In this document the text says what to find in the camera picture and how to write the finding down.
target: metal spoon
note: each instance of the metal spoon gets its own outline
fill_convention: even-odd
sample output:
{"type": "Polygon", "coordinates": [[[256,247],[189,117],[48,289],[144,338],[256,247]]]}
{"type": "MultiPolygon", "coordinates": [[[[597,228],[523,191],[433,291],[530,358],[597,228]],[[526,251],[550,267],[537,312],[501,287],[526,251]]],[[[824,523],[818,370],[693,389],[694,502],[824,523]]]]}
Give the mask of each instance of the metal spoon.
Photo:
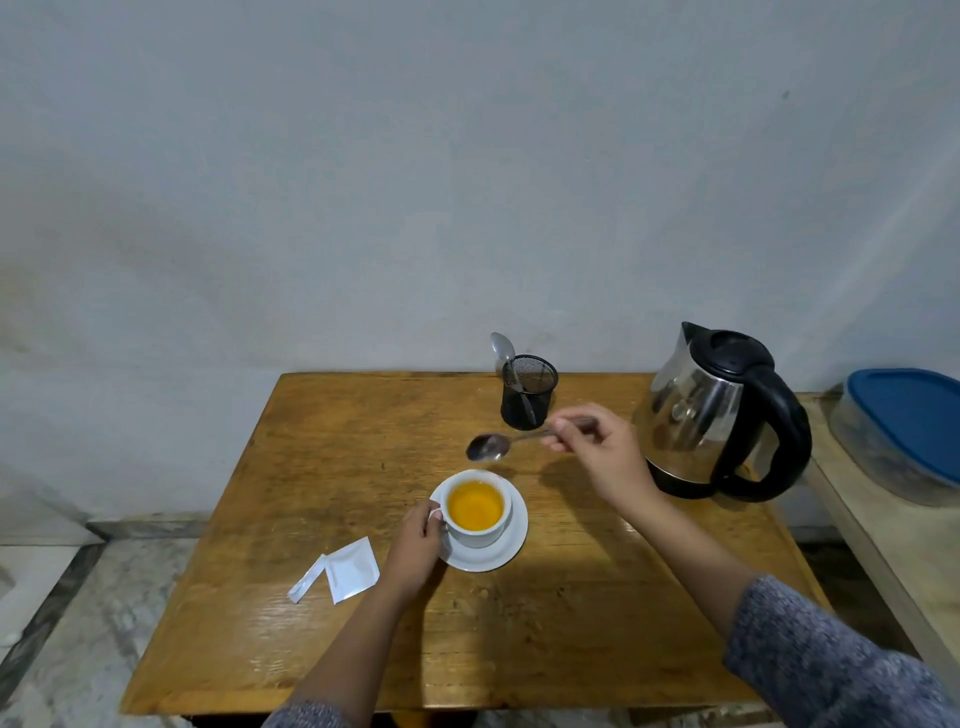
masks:
{"type": "MultiPolygon", "coordinates": [[[[596,418],[593,417],[574,417],[570,421],[574,423],[581,432],[590,432],[597,427],[596,418]]],[[[510,452],[510,445],[512,443],[556,434],[551,427],[546,427],[537,432],[525,432],[516,437],[501,435],[497,432],[488,432],[485,435],[477,435],[470,440],[470,444],[467,445],[467,458],[474,461],[499,460],[510,452]]]]}
{"type": "Polygon", "coordinates": [[[516,369],[514,369],[514,358],[516,357],[514,345],[510,342],[510,339],[496,331],[490,335],[490,343],[493,346],[493,353],[496,354],[496,358],[498,360],[503,359],[506,362],[504,365],[506,370],[510,372],[510,381],[507,382],[507,386],[520,393],[520,399],[523,400],[523,411],[527,414],[527,420],[530,421],[531,425],[536,425],[537,415],[534,414],[534,406],[530,403],[530,400],[527,399],[526,394],[524,394],[523,384],[520,382],[520,377],[516,374],[516,369]]]}

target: white paper wrapper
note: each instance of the white paper wrapper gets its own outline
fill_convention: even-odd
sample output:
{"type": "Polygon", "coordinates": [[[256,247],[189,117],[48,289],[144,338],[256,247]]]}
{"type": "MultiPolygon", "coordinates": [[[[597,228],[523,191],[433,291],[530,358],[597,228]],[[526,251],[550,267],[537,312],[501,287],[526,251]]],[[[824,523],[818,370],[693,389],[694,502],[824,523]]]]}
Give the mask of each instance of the white paper wrapper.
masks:
{"type": "Polygon", "coordinates": [[[320,558],[313,562],[313,566],[310,567],[306,574],[303,575],[303,579],[294,584],[294,588],[287,592],[287,596],[290,597],[290,601],[296,604],[303,599],[303,595],[306,594],[306,590],[313,586],[313,582],[315,582],[317,577],[323,573],[325,567],[326,554],[322,553],[320,558]]]}
{"type": "Polygon", "coordinates": [[[369,589],[379,578],[380,569],[366,536],[326,557],[326,579],[334,604],[369,589]]]}

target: blue lid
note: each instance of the blue lid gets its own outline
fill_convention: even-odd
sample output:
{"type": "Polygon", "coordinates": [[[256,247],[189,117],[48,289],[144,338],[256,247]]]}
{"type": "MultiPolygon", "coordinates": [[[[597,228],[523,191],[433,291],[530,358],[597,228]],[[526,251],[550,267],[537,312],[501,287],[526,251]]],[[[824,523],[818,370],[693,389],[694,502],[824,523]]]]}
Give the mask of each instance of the blue lid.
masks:
{"type": "Polygon", "coordinates": [[[960,381],[926,369],[861,369],[847,391],[904,454],[960,485],[960,381]]]}

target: gray sleeve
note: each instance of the gray sleeve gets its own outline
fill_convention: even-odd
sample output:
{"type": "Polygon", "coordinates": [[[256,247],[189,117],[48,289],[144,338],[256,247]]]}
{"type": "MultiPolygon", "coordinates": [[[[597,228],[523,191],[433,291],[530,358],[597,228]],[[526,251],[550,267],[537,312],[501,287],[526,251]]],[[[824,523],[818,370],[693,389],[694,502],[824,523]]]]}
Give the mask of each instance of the gray sleeve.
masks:
{"type": "Polygon", "coordinates": [[[340,711],[326,703],[293,703],[270,713],[263,728],[353,728],[340,711]]]}
{"type": "Polygon", "coordinates": [[[923,663],[880,649],[772,576],[744,593],[724,665],[790,728],[960,726],[923,663]]]}

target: white saucer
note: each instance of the white saucer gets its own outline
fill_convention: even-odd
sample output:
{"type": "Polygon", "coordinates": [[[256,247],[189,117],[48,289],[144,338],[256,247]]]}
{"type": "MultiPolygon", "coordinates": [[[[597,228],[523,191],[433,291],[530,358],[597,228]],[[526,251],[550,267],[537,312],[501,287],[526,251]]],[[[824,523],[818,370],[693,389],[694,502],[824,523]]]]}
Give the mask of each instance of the white saucer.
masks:
{"type": "MultiPolygon", "coordinates": [[[[523,496],[512,482],[506,478],[501,478],[501,480],[507,486],[507,490],[510,491],[514,507],[510,519],[507,521],[507,527],[503,529],[500,538],[489,546],[470,548],[450,538],[449,531],[444,529],[441,536],[443,545],[440,549],[440,558],[454,569],[473,572],[499,569],[519,553],[520,547],[526,541],[527,527],[530,524],[527,517],[527,504],[523,502],[523,496]]],[[[430,497],[436,500],[439,490],[440,486],[430,497]]]]}

